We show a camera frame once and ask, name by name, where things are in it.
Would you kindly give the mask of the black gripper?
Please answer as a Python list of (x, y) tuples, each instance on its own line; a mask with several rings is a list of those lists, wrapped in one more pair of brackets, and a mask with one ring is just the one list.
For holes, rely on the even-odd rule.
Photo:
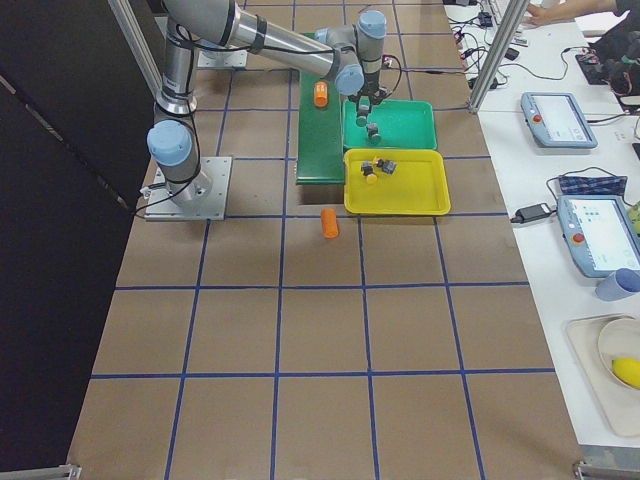
[(381, 104), (385, 99), (390, 96), (390, 89), (384, 86), (379, 86), (377, 89), (371, 89), (367, 86), (363, 86), (357, 93), (348, 96), (348, 100), (351, 101), (356, 109), (359, 109), (359, 105), (362, 98), (368, 100), (368, 105), (373, 108), (376, 105)]

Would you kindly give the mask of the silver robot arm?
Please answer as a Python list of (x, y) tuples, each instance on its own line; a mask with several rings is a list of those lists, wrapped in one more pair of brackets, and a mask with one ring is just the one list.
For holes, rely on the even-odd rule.
[(313, 37), (290, 31), (233, 1), (168, 1), (165, 71), (147, 134), (150, 154), (164, 176), (162, 202), (187, 218), (212, 218), (207, 201), (216, 177), (200, 153), (193, 114), (197, 56), (209, 50), (245, 51), (332, 82), (354, 102), (380, 104), (388, 95), (379, 84), (386, 18), (367, 10), (354, 25), (318, 30)]

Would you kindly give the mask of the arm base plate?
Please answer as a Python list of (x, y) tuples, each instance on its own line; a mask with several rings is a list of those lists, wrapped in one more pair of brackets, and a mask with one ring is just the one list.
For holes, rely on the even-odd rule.
[(175, 198), (181, 186), (165, 181), (160, 168), (156, 169), (158, 188), (145, 187), (143, 217), (147, 221), (223, 220), (226, 212), (228, 187), (232, 170), (231, 156), (202, 157), (200, 174), (186, 190)]
[(246, 51), (213, 52), (201, 50), (197, 68), (208, 70), (244, 70), (247, 63)]

